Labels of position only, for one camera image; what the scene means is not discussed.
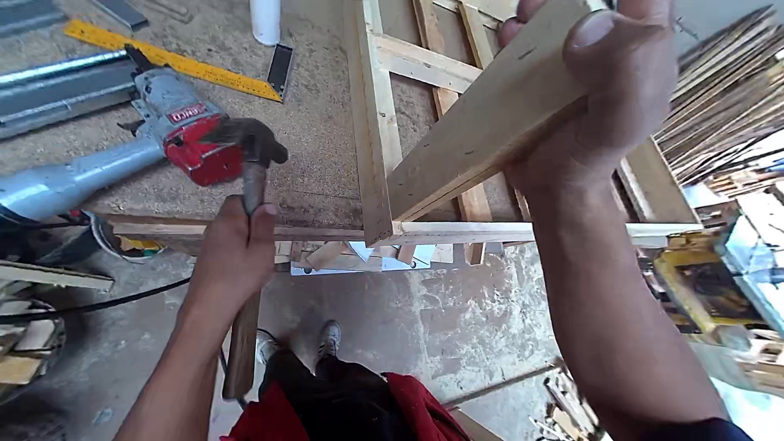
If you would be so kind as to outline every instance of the brand label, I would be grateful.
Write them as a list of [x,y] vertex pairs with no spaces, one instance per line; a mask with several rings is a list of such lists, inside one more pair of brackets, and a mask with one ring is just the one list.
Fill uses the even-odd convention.
[[188,118],[192,118],[196,115],[201,115],[202,113],[206,113],[206,112],[207,112],[207,106],[205,106],[202,103],[199,103],[199,104],[192,104],[190,106],[186,106],[181,109],[177,109],[166,116],[169,117],[169,121],[177,124],[180,121],[183,121]]

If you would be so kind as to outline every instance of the hammer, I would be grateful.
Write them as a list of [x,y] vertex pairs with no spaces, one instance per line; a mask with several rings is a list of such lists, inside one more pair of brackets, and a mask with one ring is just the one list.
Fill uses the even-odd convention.
[[[282,164],[289,159],[289,151],[275,140],[272,130],[254,118],[224,118],[215,129],[203,136],[201,142],[220,147],[241,147],[245,157],[242,163],[242,205],[249,217],[264,203],[270,163]],[[231,324],[223,399],[240,399],[253,386],[260,298],[261,292],[253,294]]]

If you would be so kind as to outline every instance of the gray power tool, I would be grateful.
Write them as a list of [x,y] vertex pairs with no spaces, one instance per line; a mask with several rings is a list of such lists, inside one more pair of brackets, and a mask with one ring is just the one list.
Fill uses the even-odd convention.
[[201,142],[223,120],[223,111],[172,68],[154,66],[132,46],[125,51],[138,67],[133,78],[138,98],[132,105],[143,119],[124,125],[136,138],[68,164],[0,177],[0,218],[34,224],[66,213],[95,191],[165,158],[201,186],[241,176],[239,146]]

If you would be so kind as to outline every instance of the hand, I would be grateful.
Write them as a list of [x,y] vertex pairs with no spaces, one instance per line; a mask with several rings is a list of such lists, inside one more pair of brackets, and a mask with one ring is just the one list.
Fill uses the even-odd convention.
[[227,325],[274,275],[275,208],[264,204],[249,219],[240,196],[229,196],[207,227],[183,310],[198,309]]
[[[521,0],[499,43],[509,44],[545,1]],[[677,80],[672,20],[672,0],[620,0],[618,12],[592,13],[569,31],[564,63],[588,89],[587,110],[506,170],[514,187],[605,182],[661,125]]]

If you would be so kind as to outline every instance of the right hand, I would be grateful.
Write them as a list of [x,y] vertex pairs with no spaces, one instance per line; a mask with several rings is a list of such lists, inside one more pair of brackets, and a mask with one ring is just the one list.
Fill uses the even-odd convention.
[[[546,0],[521,0],[499,29],[509,44]],[[631,149],[661,126],[677,81],[672,0],[620,0],[618,12],[581,19],[563,47],[567,69],[588,90],[587,110],[506,170],[523,191],[606,181]]]

